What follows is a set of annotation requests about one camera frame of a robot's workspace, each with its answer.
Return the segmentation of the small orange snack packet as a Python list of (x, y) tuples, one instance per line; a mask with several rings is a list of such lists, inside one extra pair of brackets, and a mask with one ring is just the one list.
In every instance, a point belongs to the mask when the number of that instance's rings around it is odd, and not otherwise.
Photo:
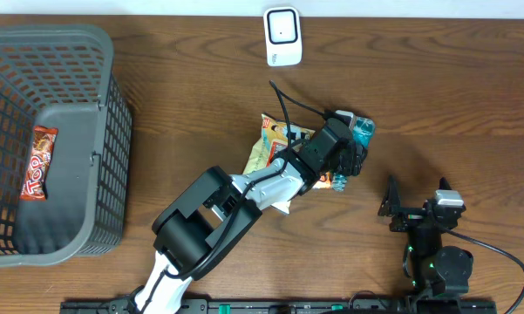
[(322, 174), (319, 180), (314, 184), (314, 189), (330, 189), (332, 188), (333, 173), (326, 172)]

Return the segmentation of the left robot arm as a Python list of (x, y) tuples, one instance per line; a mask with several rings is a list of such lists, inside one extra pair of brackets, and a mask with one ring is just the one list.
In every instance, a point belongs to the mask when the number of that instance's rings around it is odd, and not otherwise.
[(296, 140), (265, 168), (227, 174), (211, 167), (153, 222), (153, 271), (136, 293), (138, 313), (175, 313), (192, 281), (203, 278), (278, 202), (310, 191), (323, 174), (360, 173), (367, 140)]

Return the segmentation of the yellow snack bag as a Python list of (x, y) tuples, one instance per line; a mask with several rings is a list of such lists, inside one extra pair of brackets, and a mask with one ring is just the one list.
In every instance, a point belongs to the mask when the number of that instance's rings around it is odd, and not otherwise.
[[(315, 130), (307, 127), (291, 124), (291, 140), (309, 140)], [(288, 129), (286, 121), (274, 119), (270, 115), (262, 114), (261, 138), (253, 145), (248, 162), (243, 170), (243, 174), (249, 174), (263, 169), (270, 165), (271, 159), (276, 153), (283, 150), (288, 145)], [(291, 201), (277, 202), (272, 207), (283, 212), (289, 213)]]

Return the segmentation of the red Top chocolate bar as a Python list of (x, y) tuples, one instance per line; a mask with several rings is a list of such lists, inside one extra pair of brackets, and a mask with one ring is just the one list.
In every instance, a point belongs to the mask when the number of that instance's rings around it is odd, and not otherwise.
[(44, 183), (50, 168), (57, 135), (57, 128), (34, 127), (31, 154), (19, 196), (21, 201), (46, 200)]

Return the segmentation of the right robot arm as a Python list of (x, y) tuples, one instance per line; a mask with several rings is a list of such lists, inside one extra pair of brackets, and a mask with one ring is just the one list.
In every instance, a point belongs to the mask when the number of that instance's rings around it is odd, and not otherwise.
[(473, 255), (459, 247), (445, 246), (442, 235), (458, 226), (465, 210), (461, 195), (444, 178), (434, 196), (419, 208), (404, 207), (395, 179), (388, 178), (378, 215), (391, 218), (391, 232), (408, 236), (403, 270), (414, 287), (405, 298), (408, 312), (462, 312), (459, 298), (469, 291)]

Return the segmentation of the teal Listerine mouthwash bottle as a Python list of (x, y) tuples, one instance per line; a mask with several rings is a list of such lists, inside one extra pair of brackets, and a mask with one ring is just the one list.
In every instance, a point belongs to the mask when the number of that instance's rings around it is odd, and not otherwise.
[[(369, 144), (376, 130), (374, 122), (365, 117), (354, 117), (353, 138), (369, 150)], [(341, 174), (333, 174), (332, 188), (342, 192), (347, 184), (348, 177)]]

